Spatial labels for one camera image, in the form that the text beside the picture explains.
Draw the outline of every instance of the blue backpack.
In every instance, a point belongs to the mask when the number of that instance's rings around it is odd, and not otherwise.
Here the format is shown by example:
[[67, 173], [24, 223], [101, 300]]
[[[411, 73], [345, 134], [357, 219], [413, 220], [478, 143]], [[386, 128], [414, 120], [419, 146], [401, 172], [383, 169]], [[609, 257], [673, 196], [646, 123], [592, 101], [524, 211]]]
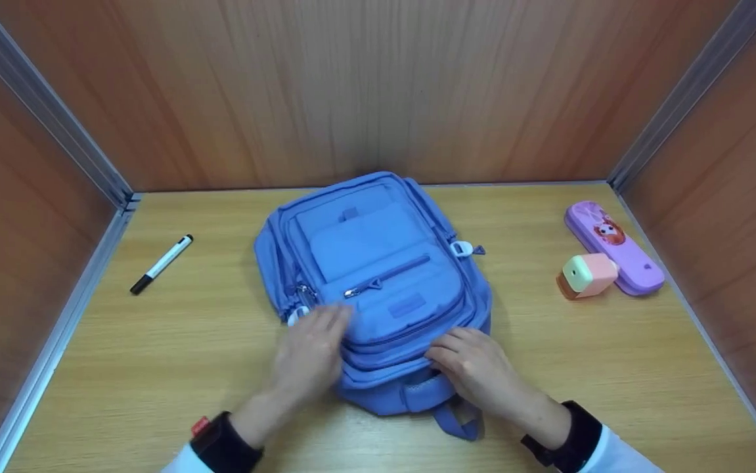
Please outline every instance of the blue backpack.
[[433, 409], [448, 434], [474, 440], [479, 411], [423, 357], [451, 327], [491, 330], [491, 289], [447, 218], [412, 179], [372, 173], [279, 207], [255, 240], [270, 302], [293, 325], [320, 304], [356, 307], [342, 340], [338, 394], [384, 416]]

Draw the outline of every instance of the black marker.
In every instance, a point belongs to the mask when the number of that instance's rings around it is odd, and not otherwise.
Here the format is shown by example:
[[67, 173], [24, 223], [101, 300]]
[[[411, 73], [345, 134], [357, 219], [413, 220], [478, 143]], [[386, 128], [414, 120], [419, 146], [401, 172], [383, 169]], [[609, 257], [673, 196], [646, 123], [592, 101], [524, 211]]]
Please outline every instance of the black marker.
[[191, 234], [183, 236], [182, 240], [179, 240], [176, 245], [173, 245], [173, 248], [169, 249], [164, 256], [159, 258], [159, 260], [156, 261], [156, 264], [154, 264], [149, 271], [144, 273], [144, 275], [141, 276], [141, 279], [138, 279], [138, 282], [129, 288], [129, 292], [134, 294], [134, 296], [138, 296], [138, 294], [140, 294], [141, 291], [143, 291], [144, 288], [146, 288], [147, 285], [149, 285], [150, 282], [152, 282], [153, 279], [155, 279], [156, 276], [168, 266], [168, 264], [175, 260], [185, 248], [188, 248], [188, 245], [191, 245], [191, 242], [194, 242], [194, 237], [191, 236]]

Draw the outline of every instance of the hand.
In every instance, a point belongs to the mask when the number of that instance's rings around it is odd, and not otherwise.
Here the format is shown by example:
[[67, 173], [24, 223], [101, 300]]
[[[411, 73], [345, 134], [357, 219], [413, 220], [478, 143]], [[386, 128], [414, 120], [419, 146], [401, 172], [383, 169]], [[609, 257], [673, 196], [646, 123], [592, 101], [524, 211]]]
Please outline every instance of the hand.
[[512, 422], [548, 449], [567, 440], [567, 408], [525, 383], [500, 345], [480, 330], [453, 327], [432, 342], [425, 357], [459, 396], [486, 413]]
[[300, 407], [339, 379], [340, 342], [350, 319], [351, 306], [319, 306], [288, 329], [266, 386], [231, 416], [244, 442], [260, 449]]
[[350, 305], [312, 309], [278, 345], [270, 387], [299, 407], [325, 393], [342, 373], [340, 342], [348, 328]]

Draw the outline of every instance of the black wristband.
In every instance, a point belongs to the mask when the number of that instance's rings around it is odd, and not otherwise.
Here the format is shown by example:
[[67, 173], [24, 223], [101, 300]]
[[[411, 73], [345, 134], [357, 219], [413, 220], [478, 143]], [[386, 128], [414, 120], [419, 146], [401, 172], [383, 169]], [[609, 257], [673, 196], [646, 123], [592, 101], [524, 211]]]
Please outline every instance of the black wristband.
[[263, 449], [255, 450], [240, 438], [229, 422], [231, 413], [222, 411], [191, 440], [191, 449], [213, 473], [249, 473], [261, 460]]
[[602, 423], [590, 415], [575, 401], [564, 401], [562, 406], [570, 411], [570, 432], [567, 440], [555, 450], [549, 450], [538, 443], [535, 438], [525, 435], [521, 443], [527, 446], [539, 463], [544, 466], [555, 465], [561, 473], [577, 473], [594, 455], [597, 443], [600, 443]]

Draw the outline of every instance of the person's left hand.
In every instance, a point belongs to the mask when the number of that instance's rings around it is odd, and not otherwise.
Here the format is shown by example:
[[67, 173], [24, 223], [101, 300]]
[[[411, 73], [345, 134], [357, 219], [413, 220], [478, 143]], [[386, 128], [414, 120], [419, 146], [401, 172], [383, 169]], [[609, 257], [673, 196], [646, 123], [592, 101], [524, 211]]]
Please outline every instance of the person's left hand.
[[348, 305], [318, 306], [288, 329], [266, 386], [231, 416], [234, 430], [249, 446], [263, 447], [300, 407], [340, 379], [340, 342], [352, 311]]

